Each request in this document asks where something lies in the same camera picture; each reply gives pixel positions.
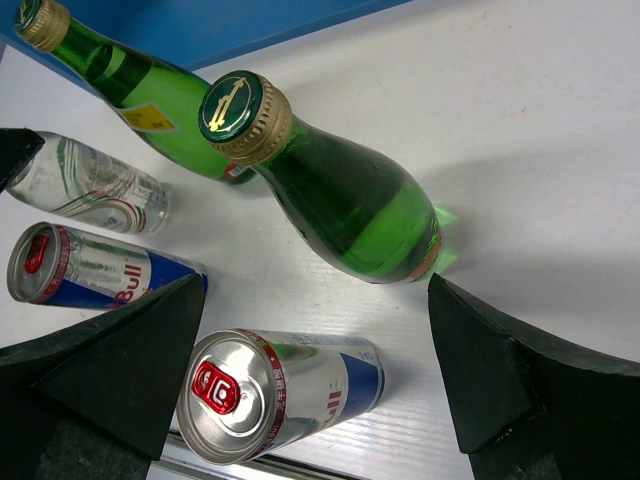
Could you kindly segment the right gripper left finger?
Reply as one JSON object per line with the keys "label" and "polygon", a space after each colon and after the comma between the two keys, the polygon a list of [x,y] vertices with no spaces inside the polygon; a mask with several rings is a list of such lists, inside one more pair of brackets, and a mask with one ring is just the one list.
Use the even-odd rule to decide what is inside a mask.
{"label": "right gripper left finger", "polygon": [[4,479],[143,479],[160,458],[205,301],[191,274],[1,350]]}

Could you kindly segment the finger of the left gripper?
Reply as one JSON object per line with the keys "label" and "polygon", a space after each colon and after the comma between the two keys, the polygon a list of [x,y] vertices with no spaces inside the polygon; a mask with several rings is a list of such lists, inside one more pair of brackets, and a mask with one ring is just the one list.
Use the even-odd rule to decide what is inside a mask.
{"label": "finger of the left gripper", "polygon": [[26,168],[45,144],[45,139],[26,128],[2,128],[0,131],[0,192],[3,192]]}

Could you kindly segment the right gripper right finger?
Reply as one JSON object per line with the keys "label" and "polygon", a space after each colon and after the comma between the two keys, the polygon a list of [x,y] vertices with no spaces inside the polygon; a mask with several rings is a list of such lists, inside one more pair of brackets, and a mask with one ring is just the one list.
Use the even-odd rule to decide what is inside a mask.
{"label": "right gripper right finger", "polygon": [[638,478],[638,363],[552,335],[439,275],[428,309],[475,478]]}

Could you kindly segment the clear water bottle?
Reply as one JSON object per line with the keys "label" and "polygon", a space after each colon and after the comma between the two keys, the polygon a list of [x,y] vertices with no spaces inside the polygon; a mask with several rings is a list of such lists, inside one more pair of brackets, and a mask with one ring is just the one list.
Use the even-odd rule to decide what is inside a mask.
{"label": "clear water bottle", "polygon": [[169,198],[159,181],[78,140],[3,129],[1,144],[30,155],[6,187],[29,206],[124,234],[153,232],[165,218]]}

